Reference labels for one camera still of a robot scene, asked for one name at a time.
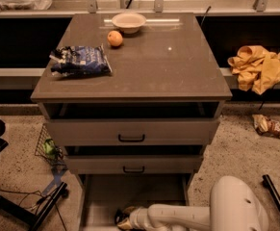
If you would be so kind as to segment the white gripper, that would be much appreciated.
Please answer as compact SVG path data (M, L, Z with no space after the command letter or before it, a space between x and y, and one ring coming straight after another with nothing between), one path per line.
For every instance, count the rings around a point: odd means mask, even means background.
M129 219L120 220L117 224L119 229L123 231L131 231L132 229L147 230L150 227L146 208L129 206L122 213L129 216Z

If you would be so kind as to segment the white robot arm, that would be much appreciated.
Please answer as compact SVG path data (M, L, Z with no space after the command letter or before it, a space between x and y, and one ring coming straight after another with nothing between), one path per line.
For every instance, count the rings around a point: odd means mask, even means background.
M214 183L209 207L153 204L116 214L123 231L268 231L267 211L243 180L223 176Z

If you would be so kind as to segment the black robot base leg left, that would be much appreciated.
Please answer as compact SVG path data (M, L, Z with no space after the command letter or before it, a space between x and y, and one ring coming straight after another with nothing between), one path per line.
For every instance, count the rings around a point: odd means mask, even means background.
M57 202L66 193L67 184L62 182L54 191L46 196L42 196L40 200L37 201L34 211L30 211L29 208L24 208L15 204L0 195L0 209L22 222L25 222L29 226L28 231L38 231L52 209L56 207Z

